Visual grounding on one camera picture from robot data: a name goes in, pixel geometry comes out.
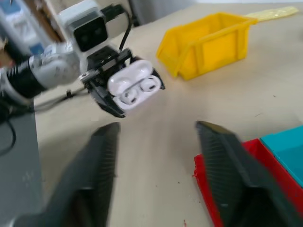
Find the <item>yellow storage bin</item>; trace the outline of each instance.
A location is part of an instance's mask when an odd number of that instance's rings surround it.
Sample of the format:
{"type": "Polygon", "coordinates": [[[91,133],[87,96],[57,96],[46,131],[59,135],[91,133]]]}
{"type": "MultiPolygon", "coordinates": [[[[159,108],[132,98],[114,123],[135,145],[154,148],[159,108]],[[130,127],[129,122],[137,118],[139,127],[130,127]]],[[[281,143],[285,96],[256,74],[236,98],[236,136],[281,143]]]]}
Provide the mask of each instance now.
{"type": "Polygon", "coordinates": [[[157,57],[184,80],[246,57],[248,31],[255,18],[216,13],[168,30],[157,57]]]}

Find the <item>yellow plastic bin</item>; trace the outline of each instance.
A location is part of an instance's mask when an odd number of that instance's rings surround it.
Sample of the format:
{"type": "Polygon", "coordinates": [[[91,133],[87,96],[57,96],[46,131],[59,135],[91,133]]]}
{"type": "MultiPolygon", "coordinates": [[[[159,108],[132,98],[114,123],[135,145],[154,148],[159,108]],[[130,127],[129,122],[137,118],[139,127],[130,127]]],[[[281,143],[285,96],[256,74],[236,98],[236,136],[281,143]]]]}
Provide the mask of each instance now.
{"type": "Polygon", "coordinates": [[[195,78],[246,57],[248,31],[258,20],[216,13],[168,30],[157,57],[184,80],[195,78]]]}

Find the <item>tabletop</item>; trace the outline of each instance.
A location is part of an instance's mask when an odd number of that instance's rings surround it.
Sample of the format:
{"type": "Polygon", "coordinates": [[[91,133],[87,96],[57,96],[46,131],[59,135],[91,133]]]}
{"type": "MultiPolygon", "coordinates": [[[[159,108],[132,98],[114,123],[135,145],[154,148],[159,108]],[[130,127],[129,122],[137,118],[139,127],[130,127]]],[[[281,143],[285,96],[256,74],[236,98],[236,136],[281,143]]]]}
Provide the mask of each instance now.
{"type": "MultiPolygon", "coordinates": [[[[303,10],[303,4],[292,4],[303,10]]],[[[246,59],[190,81],[174,79],[158,62],[165,31],[216,12],[245,15],[289,4],[197,4],[134,28],[126,42],[134,54],[150,60],[167,89],[125,119],[103,112],[80,97],[36,117],[45,192],[90,134],[121,122],[111,227],[212,226],[192,177],[201,153],[195,121],[210,121],[242,140],[302,124],[303,14],[251,26],[246,59]]],[[[121,41],[121,35],[113,39],[121,41]]],[[[75,83],[68,88],[77,88],[75,83]]],[[[64,94],[59,87],[37,102],[64,94]]]]}

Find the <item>red box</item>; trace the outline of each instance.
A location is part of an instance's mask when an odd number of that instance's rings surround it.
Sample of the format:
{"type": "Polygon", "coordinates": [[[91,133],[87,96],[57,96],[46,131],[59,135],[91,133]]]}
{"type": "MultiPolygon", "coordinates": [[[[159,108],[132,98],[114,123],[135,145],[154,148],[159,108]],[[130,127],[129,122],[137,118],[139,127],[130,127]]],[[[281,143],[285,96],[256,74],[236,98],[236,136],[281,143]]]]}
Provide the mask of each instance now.
{"type": "MultiPolygon", "coordinates": [[[[290,202],[297,208],[301,217],[303,217],[303,189],[275,159],[272,153],[259,140],[250,140],[243,143],[246,150],[255,157],[267,170],[273,175],[283,192],[287,195],[290,202]]],[[[208,186],[205,174],[205,166],[202,155],[195,157],[196,177],[203,199],[207,206],[208,212],[213,220],[215,227],[223,227],[220,214],[213,201],[212,193],[208,186]]]]}

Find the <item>beige table surface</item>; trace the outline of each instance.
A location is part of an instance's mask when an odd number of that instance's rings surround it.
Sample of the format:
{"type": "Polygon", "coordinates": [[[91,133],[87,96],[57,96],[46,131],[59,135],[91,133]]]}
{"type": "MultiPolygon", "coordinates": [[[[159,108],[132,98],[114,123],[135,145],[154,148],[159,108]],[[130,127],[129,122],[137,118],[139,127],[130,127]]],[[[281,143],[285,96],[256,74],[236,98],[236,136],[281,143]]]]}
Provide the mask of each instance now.
{"type": "MultiPolygon", "coordinates": [[[[303,10],[303,4],[294,4],[303,10]]],[[[303,119],[303,14],[251,27],[247,59],[184,82],[173,79],[155,54],[168,28],[218,11],[247,14],[283,4],[199,4],[132,30],[127,46],[151,60],[167,89],[123,120],[88,97],[36,117],[45,194],[102,125],[120,121],[111,227],[212,226],[192,177],[200,153],[195,121],[207,120],[250,140],[301,124],[303,119]]],[[[118,44],[121,36],[114,40],[118,44]]],[[[69,88],[79,87],[76,83],[69,88]]],[[[66,87],[48,92],[47,100],[66,87]]]]}

